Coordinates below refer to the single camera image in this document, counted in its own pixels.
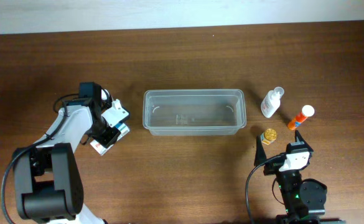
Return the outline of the Panadol medicine box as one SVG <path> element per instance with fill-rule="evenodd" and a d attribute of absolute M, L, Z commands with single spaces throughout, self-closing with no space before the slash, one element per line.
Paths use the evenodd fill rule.
<path fill-rule="evenodd" d="M 130 128 L 125 123 L 118 123 L 116 126 L 104 133 L 102 138 L 93 139 L 90 145 L 103 156 L 111 147 L 130 132 Z"/>

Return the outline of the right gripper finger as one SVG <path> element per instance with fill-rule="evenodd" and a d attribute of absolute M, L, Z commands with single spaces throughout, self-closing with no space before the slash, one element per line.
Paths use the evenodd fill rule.
<path fill-rule="evenodd" d="M 261 137 L 256 137 L 256 152 L 254 157 L 254 166 L 259 166 L 260 164 L 266 162 L 267 157 L 263 148 L 263 143 L 261 141 Z"/>
<path fill-rule="evenodd" d="M 304 140 L 302 135 L 298 130 L 294 131 L 295 134 L 295 140 L 296 140 L 296 147 L 298 149 L 306 150 L 308 152 L 313 152 L 313 149 L 310 147 L 310 145 Z"/>

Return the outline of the white spray bottle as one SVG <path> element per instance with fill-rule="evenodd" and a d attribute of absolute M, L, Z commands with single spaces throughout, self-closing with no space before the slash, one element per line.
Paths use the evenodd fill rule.
<path fill-rule="evenodd" d="M 270 118 L 280 107 L 281 98 L 284 94 L 284 89 L 280 86 L 268 91 L 267 95 L 261 102 L 261 112 L 265 118 Z"/>

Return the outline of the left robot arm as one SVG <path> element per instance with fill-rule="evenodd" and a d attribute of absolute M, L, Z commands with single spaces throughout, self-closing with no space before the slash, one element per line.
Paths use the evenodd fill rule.
<path fill-rule="evenodd" d="M 7 171 L 14 174 L 16 208 L 23 220 L 37 223 L 106 223 L 84 204 L 83 184 L 75 150 L 84 136 L 109 149 L 129 118 L 109 121 L 103 113 L 118 107 L 95 82 L 81 83 L 72 100 L 61 97 L 62 107 L 48 131 L 35 143 L 14 151 Z"/>

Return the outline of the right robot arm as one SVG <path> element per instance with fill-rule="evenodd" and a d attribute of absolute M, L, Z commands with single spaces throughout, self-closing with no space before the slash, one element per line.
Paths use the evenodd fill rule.
<path fill-rule="evenodd" d="M 254 167 L 264 167 L 264 175 L 274 175 L 285 207 L 284 215 L 276 216 L 276 223 L 320 223 L 325 214 L 327 186 L 315 179 L 302 179 L 300 171 L 309 164 L 314 150 L 294 131 L 295 141 L 286 151 L 266 157 L 261 138 L 256 138 Z"/>

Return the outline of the dark bottle white cap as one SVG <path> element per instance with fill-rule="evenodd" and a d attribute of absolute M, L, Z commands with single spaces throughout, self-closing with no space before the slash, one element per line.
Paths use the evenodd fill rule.
<path fill-rule="evenodd" d="M 101 89 L 101 100 L 102 101 L 108 101 L 110 99 L 110 94 L 106 89 Z"/>

